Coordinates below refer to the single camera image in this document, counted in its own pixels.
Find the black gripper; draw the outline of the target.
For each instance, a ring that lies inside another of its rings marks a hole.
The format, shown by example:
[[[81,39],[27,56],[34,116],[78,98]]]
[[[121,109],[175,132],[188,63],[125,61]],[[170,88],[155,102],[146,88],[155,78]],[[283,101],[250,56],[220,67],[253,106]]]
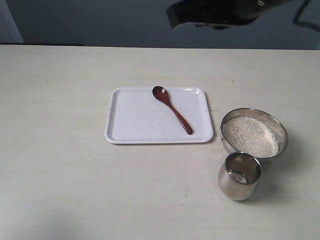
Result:
[[[170,5],[166,15],[171,29],[185,24],[225,30],[252,24],[275,0],[181,0]]]

